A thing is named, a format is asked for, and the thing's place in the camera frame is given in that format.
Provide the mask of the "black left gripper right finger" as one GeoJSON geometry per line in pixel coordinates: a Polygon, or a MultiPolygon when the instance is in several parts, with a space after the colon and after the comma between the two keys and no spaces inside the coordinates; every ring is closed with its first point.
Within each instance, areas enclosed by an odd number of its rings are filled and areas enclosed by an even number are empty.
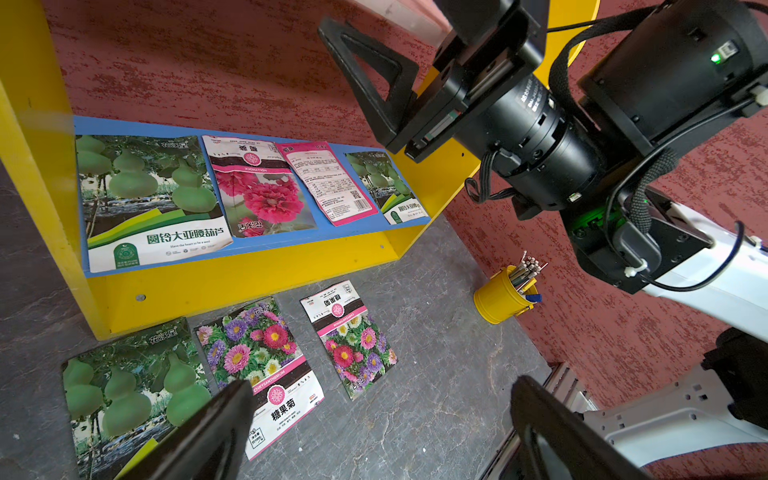
{"type": "Polygon", "coordinates": [[[510,407],[526,479],[648,477],[532,377],[514,382],[510,407]]]}

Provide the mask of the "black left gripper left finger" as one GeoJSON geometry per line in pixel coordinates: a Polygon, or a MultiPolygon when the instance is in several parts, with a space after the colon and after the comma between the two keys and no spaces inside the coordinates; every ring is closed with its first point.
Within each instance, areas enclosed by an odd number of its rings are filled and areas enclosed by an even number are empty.
{"type": "Polygon", "coordinates": [[[255,411],[249,383],[234,381],[140,460],[125,479],[234,479],[255,411]]]}

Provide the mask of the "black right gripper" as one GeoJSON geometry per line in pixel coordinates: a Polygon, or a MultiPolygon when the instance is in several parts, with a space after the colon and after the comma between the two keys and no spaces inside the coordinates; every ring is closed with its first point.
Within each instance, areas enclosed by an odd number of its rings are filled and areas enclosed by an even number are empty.
{"type": "Polygon", "coordinates": [[[318,34],[342,71],[376,140],[415,162],[454,139],[508,183],[522,213],[562,211],[599,184],[604,160],[582,122],[544,85],[547,1],[442,1],[452,30],[413,90],[419,66],[332,18],[318,34]]]}

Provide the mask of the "green gourd seed bag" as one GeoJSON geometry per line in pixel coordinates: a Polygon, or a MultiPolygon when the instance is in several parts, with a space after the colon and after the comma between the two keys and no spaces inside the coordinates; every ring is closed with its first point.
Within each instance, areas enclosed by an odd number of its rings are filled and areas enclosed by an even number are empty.
{"type": "Polygon", "coordinates": [[[180,317],[77,355],[61,366],[82,479],[115,479],[212,398],[188,322],[180,317]]]}

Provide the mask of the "aster seed bag top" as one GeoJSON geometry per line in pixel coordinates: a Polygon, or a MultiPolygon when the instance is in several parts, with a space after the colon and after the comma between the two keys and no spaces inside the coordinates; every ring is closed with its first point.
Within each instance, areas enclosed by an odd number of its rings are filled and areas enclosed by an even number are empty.
{"type": "Polygon", "coordinates": [[[253,460],[324,400],[276,300],[266,297],[194,328],[218,387],[250,385],[255,410],[245,454],[253,460]]]}

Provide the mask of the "pink flower seed bag top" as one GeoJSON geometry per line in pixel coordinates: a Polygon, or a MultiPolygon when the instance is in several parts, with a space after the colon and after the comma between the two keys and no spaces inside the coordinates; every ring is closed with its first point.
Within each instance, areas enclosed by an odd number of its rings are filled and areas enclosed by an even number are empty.
{"type": "Polygon", "coordinates": [[[398,362],[369,309],[346,280],[301,300],[350,399],[361,397],[398,362]]]}

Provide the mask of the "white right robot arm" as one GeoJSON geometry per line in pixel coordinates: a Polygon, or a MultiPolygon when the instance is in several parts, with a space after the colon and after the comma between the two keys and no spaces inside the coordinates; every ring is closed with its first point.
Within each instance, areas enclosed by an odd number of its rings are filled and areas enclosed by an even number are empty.
{"type": "MultiPolygon", "coordinates": [[[[418,63],[417,89],[437,46],[421,40],[353,1],[324,1],[323,13],[348,20],[364,33],[418,63]]],[[[716,221],[737,217],[752,231],[767,235],[767,119],[745,120],[718,134],[682,161],[680,168],[654,183],[672,199],[716,221]]],[[[590,279],[576,265],[566,234],[554,213],[518,221],[509,201],[471,206],[457,193],[442,216],[486,276],[523,247],[535,247],[554,260],[544,274],[544,306],[521,317],[533,343],[548,361],[568,361],[583,376],[601,404],[616,406],[655,390],[683,373],[694,357],[714,346],[725,323],[692,307],[645,294],[628,295],[590,279]]],[[[661,460],[649,466],[658,478],[765,478],[767,445],[724,446],[661,460]]]]}

